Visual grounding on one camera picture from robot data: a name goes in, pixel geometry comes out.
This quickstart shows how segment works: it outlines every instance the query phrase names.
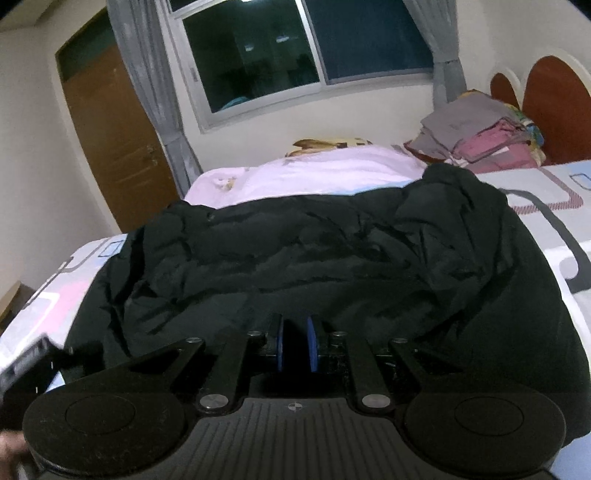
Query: white wall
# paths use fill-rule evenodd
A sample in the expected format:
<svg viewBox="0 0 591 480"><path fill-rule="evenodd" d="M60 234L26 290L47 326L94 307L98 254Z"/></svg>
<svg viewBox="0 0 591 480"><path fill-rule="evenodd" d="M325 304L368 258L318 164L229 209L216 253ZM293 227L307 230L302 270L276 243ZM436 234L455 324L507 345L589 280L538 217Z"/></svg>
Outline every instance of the white wall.
<svg viewBox="0 0 591 480"><path fill-rule="evenodd" d="M495 64L488 25L481 1L458 0L460 56L469 88L488 88L488 73ZM62 120L89 191L113 230L114 220L106 206L82 148L77 140L61 89L53 56L85 23L105 7L105 0L64 0L43 22L51 79ZM237 120L202 134L185 88L170 36L167 50L184 127L189 142L205 170L227 166L256 166L283 156L295 140L305 137L364 137L390 145L416 135L420 120L432 110L429 82L416 85L350 90L346 95L317 101L280 105L274 111Z"/></svg>
<svg viewBox="0 0 591 480"><path fill-rule="evenodd" d="M527 79L557 49L591 69L591 22L568 0L482 0L500 64Z"/></svg>
<svg viewBox="0 0 591 480"><path fill-rule="evenodd" d="M0 296L109 235L74 161L38 28L0 34Z"/></svg>
<svg viewBox="0 0 591 480"><path fill-rule="evenodd" d="M497 58L484 6L505 1L519 3L521 0L457 0L460 59L469 89L491 90L489 72Z"/></svg>

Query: stack of clothes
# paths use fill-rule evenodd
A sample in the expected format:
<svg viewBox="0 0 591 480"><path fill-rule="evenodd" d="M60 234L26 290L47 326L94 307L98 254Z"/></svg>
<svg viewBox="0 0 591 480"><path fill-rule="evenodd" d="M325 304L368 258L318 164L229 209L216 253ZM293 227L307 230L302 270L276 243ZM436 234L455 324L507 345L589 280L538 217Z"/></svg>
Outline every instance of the stack of clothes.
<svg viewBox="0 0 591 480"><path fill-rule="evenodd" d="M538 168L546 160L540 129L519 109L471 91L425 117L405 147L429 163L446 162L474 173Z"/></svg>

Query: pillow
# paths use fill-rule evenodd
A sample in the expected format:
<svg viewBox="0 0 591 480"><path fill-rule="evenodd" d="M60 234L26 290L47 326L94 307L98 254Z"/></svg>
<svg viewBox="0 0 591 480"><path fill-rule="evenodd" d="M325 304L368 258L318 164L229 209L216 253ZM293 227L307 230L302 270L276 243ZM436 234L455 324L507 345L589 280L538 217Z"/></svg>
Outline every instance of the pillow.
<svg viewBox="0 0 591 480"><path fill-rule="evenodd" d="M318 140L315 138L305 138L294 143L296 150L285 154L286 157L298 157L311 153L326 152L336 150L337 148L360 147L362 145L373 145L369 140L363 138L336 138L332 140Z"/></svg>

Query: window frame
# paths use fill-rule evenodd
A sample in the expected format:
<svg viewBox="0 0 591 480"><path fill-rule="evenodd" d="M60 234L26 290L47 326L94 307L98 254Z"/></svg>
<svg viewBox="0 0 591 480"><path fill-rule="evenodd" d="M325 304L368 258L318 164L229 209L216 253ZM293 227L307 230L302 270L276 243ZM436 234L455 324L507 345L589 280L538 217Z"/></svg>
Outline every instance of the window frame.
<svg viewBox="0 0 591 480"><path fill-rule="evenodd" d="M195 0L175 12L172 11L168 0L159 0L157 2L159 6L158 13L163 17L161 18L161 25L166 25L170 33L173 49L180 65L191 106L202 132L227 124L236 118L250 118L253 115L268 113L273 109L277 109L279 104L285 102L292 105L294 103L301 103L302 101L330 98L355 91L400 85L423 85L432 82L433 69L431 68L396 70L327 80L324 60L322 59L322 53L305 0L294 0L300 13L306 39L310 45L314 66L316 67L320 81L258 97L222 111L212 112L195 58L193 57L193 51L183 20L225 1Z"/></svg>

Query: finger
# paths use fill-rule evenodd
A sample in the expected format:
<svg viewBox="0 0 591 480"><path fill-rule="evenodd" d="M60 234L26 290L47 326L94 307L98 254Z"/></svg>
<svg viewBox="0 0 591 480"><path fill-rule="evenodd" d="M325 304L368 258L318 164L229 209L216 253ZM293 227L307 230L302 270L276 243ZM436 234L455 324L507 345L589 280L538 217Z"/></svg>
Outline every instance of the finger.
<svg viewBox="0 0 591 480"><path fill-rule="evenodd" d="M22 432L0 433L0 461L6 462L27 452L28 446Z"/></svg>

